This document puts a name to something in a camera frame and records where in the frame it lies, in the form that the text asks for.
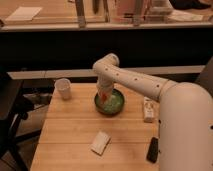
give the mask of small white box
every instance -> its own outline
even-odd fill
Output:
[[[99,131],[95,139],[93,140],[91,150],[99,155],[102,155],[109,140],[110,140],[109,135],[107,135],[105,132]]]
[[[154,102],[148,97],[143,101],[144,122],[152,123],[155,119]]]

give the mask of green bowl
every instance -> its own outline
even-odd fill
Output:
[[[104,102],[104,104],[101,102],[98,94],[95,95],[94,101],[98,112],[104,115],[113,116],[123,109],[125,100],[120,91],[113,89],[111,97]]]

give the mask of black chair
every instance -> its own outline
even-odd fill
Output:
[[[0,72],[0,159],[9,151],[21,170],[28,168],[19,154],[18,143],[39,136],[40,130],[16,136],[21,120],[28,117],[34,104],[22,94],[22,80],[12,80],[5,72]]]

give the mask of paper cup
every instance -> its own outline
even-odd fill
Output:
[[[62,99],[68,100],[71,98],[70,80],[66,78],[56,80],[55,88],[61,95]]]

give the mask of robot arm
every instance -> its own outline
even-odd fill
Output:
[[[193,83],[171,80],[120,69],[116,55],[98,60],[98,94],[104,101],[114,82],[160,102],[159,171],[213,170],[213,101]]]
[[[119,59],[115,54],[108,54],[93,65],[93,70],[98,75],[97,88],[102,99],[111,94],[114,82],[156,101],[159,101],[170,87],[177,84],[168,79],[127,71],[118,66]]]

